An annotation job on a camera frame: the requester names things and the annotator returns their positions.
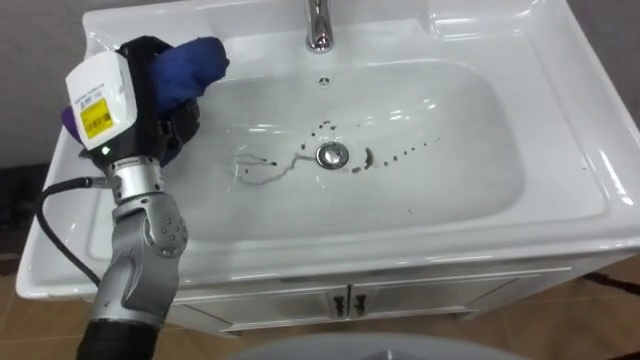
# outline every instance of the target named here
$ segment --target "drain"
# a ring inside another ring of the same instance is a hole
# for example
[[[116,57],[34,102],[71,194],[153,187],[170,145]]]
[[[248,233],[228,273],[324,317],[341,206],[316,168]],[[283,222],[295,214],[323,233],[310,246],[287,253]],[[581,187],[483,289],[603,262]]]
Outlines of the drain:
[[[320,78],[320,80],[318,80],[318,85],[320,85],[320,87],[328,87],[329,85],[331,85],[331,79],[329,79],[326,76],[323,76]]]
[[[316,161],[325,169],[340,169],[349,161],[349,150],[338,142],[324,143],[316,152]]]

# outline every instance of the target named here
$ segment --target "floor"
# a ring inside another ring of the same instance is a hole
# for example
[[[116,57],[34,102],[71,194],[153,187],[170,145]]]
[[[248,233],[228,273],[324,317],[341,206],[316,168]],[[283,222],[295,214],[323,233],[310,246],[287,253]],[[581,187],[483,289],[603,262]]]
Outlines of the floor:
[[[640,282],[640,256],[605,268]],[[14,277],[0,277],[0,359],[73,359],[88,305],[35,302],[14,294]],[[640,298],[575,280],[474,320],[423,316],[245,332],[223,339],[168,325],[156,360],[223,359],[277,338],[318,332],[404,332],[464,339],[531,359],[603,360],[640,351]]]

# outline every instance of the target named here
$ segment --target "faucet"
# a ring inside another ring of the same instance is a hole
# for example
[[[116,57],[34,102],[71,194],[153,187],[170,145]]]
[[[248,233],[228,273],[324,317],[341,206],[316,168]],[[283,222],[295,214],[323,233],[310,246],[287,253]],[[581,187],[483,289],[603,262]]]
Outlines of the faucet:
[[[304,0],[307,15],[307,49],[312,53],[323,54],[333,47],[331,29],[331,0]]]

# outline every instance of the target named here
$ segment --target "sticker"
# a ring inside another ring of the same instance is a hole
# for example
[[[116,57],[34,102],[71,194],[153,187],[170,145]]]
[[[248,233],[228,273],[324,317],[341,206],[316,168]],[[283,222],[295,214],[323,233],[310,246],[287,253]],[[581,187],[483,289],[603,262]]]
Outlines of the sticker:
[[[89,139],[100,135],[105,130],[113,126],[113,120],[107,107],[107,101],[102,98],[93,104],[89,105],[86,109],[80,112],[82,118],[82,126],[87,133]]]

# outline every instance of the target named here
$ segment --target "dark spot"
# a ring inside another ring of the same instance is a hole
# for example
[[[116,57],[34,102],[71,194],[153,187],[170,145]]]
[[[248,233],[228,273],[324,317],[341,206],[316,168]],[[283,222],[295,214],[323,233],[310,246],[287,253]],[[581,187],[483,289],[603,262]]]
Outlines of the dark spot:
[[[371,149],[369,148],[364,149],[364,151],[367,153],[367,158],[364,161],[364,169],[368,170],[371,165],[373,165],[373,151],[371,151]]]

